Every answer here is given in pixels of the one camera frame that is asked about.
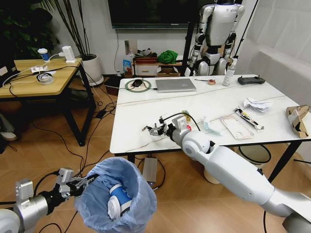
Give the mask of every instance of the drawer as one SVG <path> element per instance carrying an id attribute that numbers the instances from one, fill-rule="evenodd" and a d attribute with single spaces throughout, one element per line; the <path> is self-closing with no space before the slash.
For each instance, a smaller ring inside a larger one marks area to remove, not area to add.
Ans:
<path id="1" fill-rule="evenodd" d="M 136 75 L 141 76 L 156 76 L 157 66 L 149 66 L 149 65 L 135 65 Z"/>

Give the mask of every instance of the white table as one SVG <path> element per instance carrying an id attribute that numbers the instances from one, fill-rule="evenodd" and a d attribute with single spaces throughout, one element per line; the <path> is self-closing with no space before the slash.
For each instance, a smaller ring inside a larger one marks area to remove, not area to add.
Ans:
<path id="1" fill-rule="evenodd" d="M 282 170 L 294 152 L 303 141 L 311 141 L 311 136 L 300 139 L 293 133 L 287 121 L 285 110 L 287 107 L 298 106 L 296 102 L 265 82 L 264 84 L 240 85 L 235 75 L 230 86 L 222 85 L 224 76 L 191 77 L 196 86 L 195 92 L 158 93 L 156 90 L 148 90 L 142 93 L 133 93 L 125 89 L 119 90 L 116 115 L 110 144 L 110 152 L 116 156 L 127 155 L 130 161 L 135 160 L 135 154 L 159 153 L 180 150 L 166 136 L 151 136 L 148 130 L 142 131 L 146 125 L 153 127 L 159 125 L 160 116 L 170 116 L 187 110 L 199 124 L 200 129 L 209 135 L 210 139 L 218 145 L 240 146 L 259 145 L 273 143 L 288 143 L 287 150 L 279 160 L 269 181 Z M 207 82 L 194 79 L 216 79 L 216 85 L 208 85 Z M 156 88 L 156 78 L 148 78 L 152 88 Z M 123 79 L 120 88 L 124 88 L 129 79 Z M 257 100 L 273 100 L 272 108 L 266 113 L 259 113 L 250 108 L 245 111 L 265 127 L 263 132 L 258 133 L 255 128 L 246 121 L 237 119 L 255 135 L 252 139 L 236 140 L 220 121 L 220 117 L 236 115 L 233 110 L 240 106 L 245 98 Z M 211 120 L 215 126 L 221 129 L 223 135 L 217 135 L 203 128 L 203 116 Z M 304 118 L 304 123 L 311 132 L 311 114 Z M 197 130 L 192 122 L 192 130 Z"/>

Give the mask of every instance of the wooden table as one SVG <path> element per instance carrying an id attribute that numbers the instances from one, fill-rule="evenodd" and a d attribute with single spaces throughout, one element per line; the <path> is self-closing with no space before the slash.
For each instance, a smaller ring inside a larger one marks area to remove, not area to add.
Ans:
<path id="1" fill-rule="evenodd" d="M 292 99 L 278 91 L 269 83 L 240 85 L 235 75 L 230 86 L 222 85 L 224 76 L 201 76 L 190 77 L 197 88 L 194 92 L 158 93 L 155 90 L 148 90 L 141 93 L 133 93 L 126 89 L 119 90 L 116 115 L 114 119 L 113 132 L 111 137 L 110 152 L 116 156 L 127 155 L 129 160 L 134 160 L 136 154 L 161 153 L 180 150 L 167 136 L 151 136 L 148 131 L 142 131 L 146 125 L 159 125 L 160 116 L 170 116 L 187 110 L 197 121 L 201 130 L 207 134 L 213 142 L 218 145 L 233 147 L 247 145 L 261 145 L 273 143 L 290 143 L 287 150 L 279 160 L 275 170 L 272 172 L 269 181 L 286 165 L 292 155 L 303 141 L 311 141 L 311 136 L 301 139 L 293 133 L 286 118 L 287 107 L 298 106 Z M 207 82 L 196 81 L 215 79 L 216 85 L 208 85 Z M 131 79 L 123 79 L 120 88 Z M 156 88 L 156 78 L 146 78 L 152 88 Z M 236 140 L 229 130 L 222 124 L 220 117 L 236 115 L 233 110 L 237 106 L 242 107 L 245 98 L 256 98 L 257 100 L 272 100 L 273 106 L 268 112 L 259 113 L 250 108 L 245 111 L 260 125 L 265 127 L 263 132 L 258 133 L 254 127 L 247 122 L 236 118 L 254 133 L 254 137 L 246 140 Z M 203 117 L 212 121 L 221 130 L 222 136 L 210 130 L 203 129 Z M 308 132 L 311 132 L 311 114 L 304 118 Z M 192 130 L 197 130 L 192 122 Z"/>
<path id="2" fill-rule="evenodd" d="M 47 65 L 47 71 L 62 67 L 63 69 L 57 70 L 56 73 L 53 74 L 54 82 L 50 85 L 41 85 L 38 81 L 36 81 L 35 75 L 12 81 L 12 93 L 10 93 L 10 90 L 8 88 L 0 88 L 0 101 L 20 101 L 25 107 L 26 105 L 28 105 L 28 100 L 56 100 L 56 103 L 62 110 L 77 142 L 80 146 L 84 146 L 86 133 L 89 129 L 89 125 L 95 109 L 95 102 L 90 86 L 88 84 L 86 73 L 80 61 L 82 61 L 81 58 L 77 58 L 75 63 L 66 63 L 65 59 L 51 59 L 51 61 L 47 63 L 43 62 L 41 59 L 17 60 L 15 61 L 15 64 L 19 71 L 23 71 L 29 69 L 30 67 L 40 65 Z M 70 111 L 72 107 L 72 102 L 70 102 L 70 99 L 67 95 L 68 92 L 66 91 L 78 71 L 81 74 L 88 95 L 88 100 L 86 101 L 86 104 L 84 103 L 83 105 L 78 106 L 78 108 L 88 108 L 88 113 L 81 131 L 79 130 L 79 127 Z M 19 76 L 26 74 L 31 74 L 31 71 L 28 70 L 22 72 Z"/>

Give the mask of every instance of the white flower pot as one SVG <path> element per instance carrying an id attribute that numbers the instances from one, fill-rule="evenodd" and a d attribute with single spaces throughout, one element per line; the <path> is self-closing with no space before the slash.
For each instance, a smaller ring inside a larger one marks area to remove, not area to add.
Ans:
<path id="1" fill-rule="evenodd" d="M 104 78 L 102 76 L 102 69 L 97 55 L 91 54 L 91 56 L 94 56 L 94 58 L 88 61 L 82 61 L 82 63 L 85 72 L 89 74 L 89 76 L 86 75 L 89 85 L 96 86 L 101 84 L 104 81 Z"/>

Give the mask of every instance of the roll of tape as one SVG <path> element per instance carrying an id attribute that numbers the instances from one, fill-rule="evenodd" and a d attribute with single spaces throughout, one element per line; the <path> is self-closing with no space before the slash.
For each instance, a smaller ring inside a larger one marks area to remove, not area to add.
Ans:
<path id="1" fill-rule="evenodd" d="M 54 82 L 53 75 L 51 75 L 49 73 L 38 74 L 37 79 L 38 79 L 39 83 L 41 83 L 42 85 L 49 85 L 49 84 Z"/>
<path id="2" fill-rule="evenodd" d="M 208 85 L 215 85 L 216 84 L 216 80 L 215 79 L 210 79 L 208 80 Z"/>

